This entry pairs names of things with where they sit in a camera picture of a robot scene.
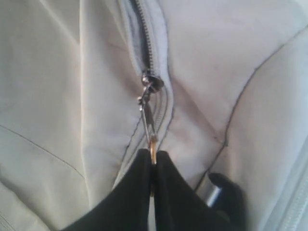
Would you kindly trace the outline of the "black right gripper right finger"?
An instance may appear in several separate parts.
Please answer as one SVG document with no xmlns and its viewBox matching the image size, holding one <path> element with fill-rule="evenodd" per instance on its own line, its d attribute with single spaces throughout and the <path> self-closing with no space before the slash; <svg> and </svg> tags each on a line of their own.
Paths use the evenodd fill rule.
<svg viewBox="0 0 308 231">
<path fill-rule="evenodd" d="M 181 176 L 169 154 L 156 154 L 155 223 L 158 231 L 230 231 L 231 224 L 209 208 Z"/>
</svg>

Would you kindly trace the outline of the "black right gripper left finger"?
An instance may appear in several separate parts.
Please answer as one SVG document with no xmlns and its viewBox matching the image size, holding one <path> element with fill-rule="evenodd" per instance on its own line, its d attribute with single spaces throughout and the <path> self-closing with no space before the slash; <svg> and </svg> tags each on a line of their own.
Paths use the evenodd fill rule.
<svg viewBox="0 0 308 231">
<path fill-rule="evenodd" d="M 150 152 L 137 156 L 117 186 L 65 231 L 147 231 L 152 162 Z"/>
</svg>

